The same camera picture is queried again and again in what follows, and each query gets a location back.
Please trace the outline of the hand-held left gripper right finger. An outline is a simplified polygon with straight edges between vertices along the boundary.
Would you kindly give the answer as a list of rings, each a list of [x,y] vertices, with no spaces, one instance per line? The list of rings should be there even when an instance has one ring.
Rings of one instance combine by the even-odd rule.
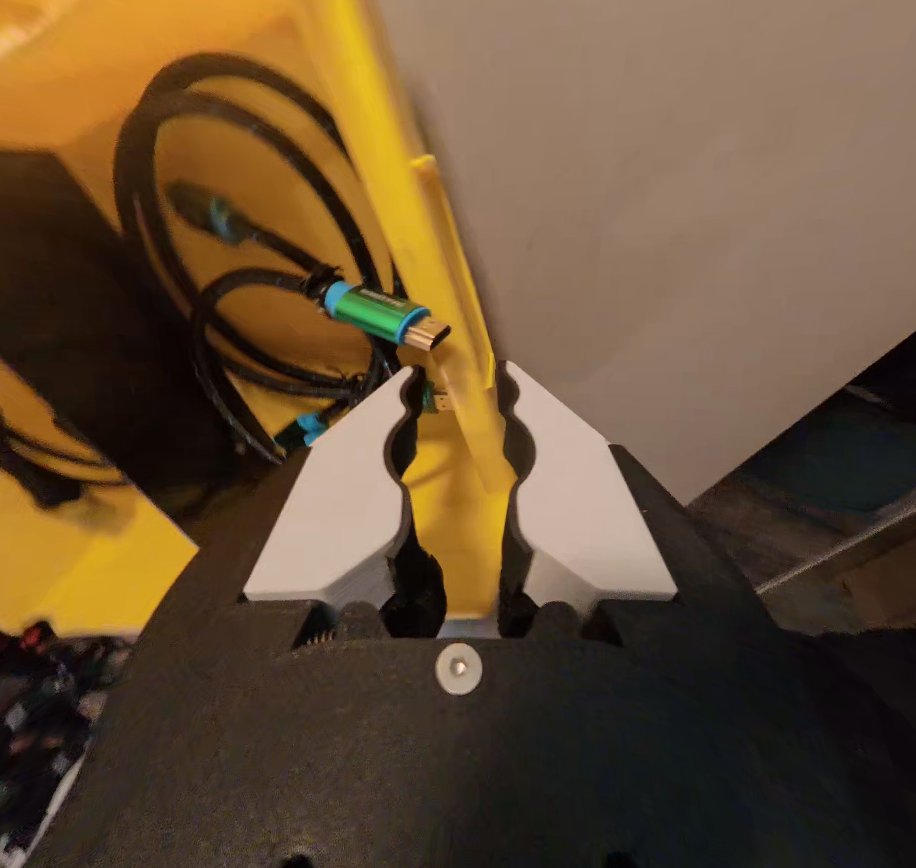
[[[502,538],[498,614],[551,602],[589,616],[607,599],[677,589],[610,443],[516,363],[498,368],[503,450],[516,475]]]

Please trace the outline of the grey metal bar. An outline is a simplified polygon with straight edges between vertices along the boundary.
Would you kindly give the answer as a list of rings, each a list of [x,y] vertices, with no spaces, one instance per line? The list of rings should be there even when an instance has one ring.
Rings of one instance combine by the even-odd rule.
[[[912,541],[914,535],[915,504],[914,500],[911,500],[901,506],[894,515],[881,519],[819,557],[762,583],[755,591],[762,598],[799,580],[834,579]]]

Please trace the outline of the yellow plastic bin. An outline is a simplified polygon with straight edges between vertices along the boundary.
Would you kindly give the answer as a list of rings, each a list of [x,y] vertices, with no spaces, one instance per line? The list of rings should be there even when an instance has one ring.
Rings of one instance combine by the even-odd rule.
[[[448,613],[495,600],[496,361],[365,0],[2,0],[2,630],[138,633],[195,527],[402,366]]]

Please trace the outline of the dark patterned cloth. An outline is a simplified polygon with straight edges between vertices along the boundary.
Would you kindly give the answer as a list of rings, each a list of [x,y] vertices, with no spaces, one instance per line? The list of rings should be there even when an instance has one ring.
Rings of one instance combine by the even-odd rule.
[[[2,633],[2,866],[27,862],[133,646],[119,635],[60,636],[45,620]]]

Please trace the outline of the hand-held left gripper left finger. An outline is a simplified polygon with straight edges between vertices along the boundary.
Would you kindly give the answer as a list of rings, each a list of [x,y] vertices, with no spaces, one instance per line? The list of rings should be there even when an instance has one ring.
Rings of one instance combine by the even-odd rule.
[[[422,407],[422,367],[401,369],[319,437],[246,585],[248,601],[317,600],[383,605],[395,593],[390,560],[412,513],[395,440]]]

